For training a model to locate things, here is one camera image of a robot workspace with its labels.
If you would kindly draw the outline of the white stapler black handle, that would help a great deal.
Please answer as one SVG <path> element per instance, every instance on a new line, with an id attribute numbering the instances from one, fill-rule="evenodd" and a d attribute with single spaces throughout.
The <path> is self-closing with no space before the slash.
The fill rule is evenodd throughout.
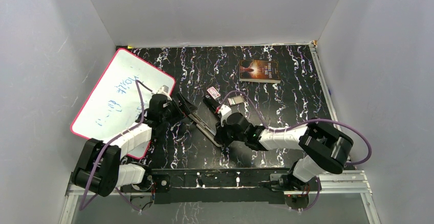
<path id="1" fill-rule="evenodd" d="M 188 117 L 195 122 L 196 127 L 216 146 L 222 147 L 223 145 L 219 144 L 214 140 L 215 131 L 207 125 L 207 123 L 202 120 L 196 113 L 190 113 Z"/>

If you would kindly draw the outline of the cardboard staple tray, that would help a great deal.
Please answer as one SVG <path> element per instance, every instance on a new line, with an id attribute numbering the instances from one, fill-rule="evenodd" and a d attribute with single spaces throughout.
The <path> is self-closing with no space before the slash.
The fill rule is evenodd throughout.
<path id="1" fill-rule="evenodd" d="M 245 99 L 241 95 L 228 98 L 229 106 L 236 106 L 242 103 L 245 103 Z"/>

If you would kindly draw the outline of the small red staple box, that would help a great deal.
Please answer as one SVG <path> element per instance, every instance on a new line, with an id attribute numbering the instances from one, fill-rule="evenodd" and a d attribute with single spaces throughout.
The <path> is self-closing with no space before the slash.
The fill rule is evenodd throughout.
<path id="1" fill-rule="evenodd" d="M 217 100 L 221 96 L 219 91 L 214 86 L 208 88 L 207 92 L 214 100 Z"/>

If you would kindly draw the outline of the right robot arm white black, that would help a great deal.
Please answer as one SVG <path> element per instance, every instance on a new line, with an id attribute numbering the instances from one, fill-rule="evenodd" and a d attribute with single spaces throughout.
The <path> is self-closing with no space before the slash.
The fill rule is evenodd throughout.
<path id="1" fill-rule="evenodd" d="M 288 176 L 289 186 L 294 190 L 302 190 L 309 180 L 324 172 L 341 174 L 354 145 L 331 120 L 313 119 L 292 129 L 266 128 L 253 125 L 241 113 L 228 115 L 216 124 L 214 141 L 222 146 L 243 142 L 255 151 L 304 151 L 306 156 L 294 164 Z"/>

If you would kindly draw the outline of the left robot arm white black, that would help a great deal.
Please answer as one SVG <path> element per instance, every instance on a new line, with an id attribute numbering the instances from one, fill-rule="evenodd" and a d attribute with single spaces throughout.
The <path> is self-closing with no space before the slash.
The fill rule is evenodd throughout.
<path id="1" fill-rule="evenodd" d="M 115 188 L 126 185 L 149 190 L 153 178 L 145 167 L 135 163 L 123 165 L 122 158 L 149 143 L 164 127 L 180 122 L 196 110 L 180 93 L 175 100 L 165 93 L 153 94 L 149 106 L 142 108 L 137 120 L 126 130 L 105 141 L 94 138 L 86 141 L 71 182 L 100 196 L 108 196 Z"/>

